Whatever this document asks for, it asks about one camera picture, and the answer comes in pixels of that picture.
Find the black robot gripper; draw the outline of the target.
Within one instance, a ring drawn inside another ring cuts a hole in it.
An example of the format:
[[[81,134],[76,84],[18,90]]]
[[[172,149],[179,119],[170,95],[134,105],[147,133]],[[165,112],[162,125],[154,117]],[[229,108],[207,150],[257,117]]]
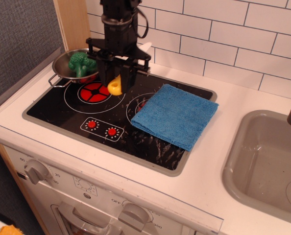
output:
[[[104,39],[88,38],[88,57],[96,60],[100,80],[108,85],[120,67],[121,91],[126,93],[134,86],[137,73],[149,74],[151,56],[137,47],[137,17],[111,19],[102,17]]]

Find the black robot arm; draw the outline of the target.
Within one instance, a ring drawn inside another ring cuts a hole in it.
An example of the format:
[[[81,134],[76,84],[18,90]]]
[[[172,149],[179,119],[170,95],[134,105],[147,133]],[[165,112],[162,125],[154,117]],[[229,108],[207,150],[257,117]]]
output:
[[[151,56],[137,46],[138,15],[145,16],[138,8],[140,0],[101,0],[104,39],[88,38],[88,57],[97,62],[100,80],[108,86],[118,71],[121,76],[121,92],[126,93],[135,83],[138,73],[149,74]]]

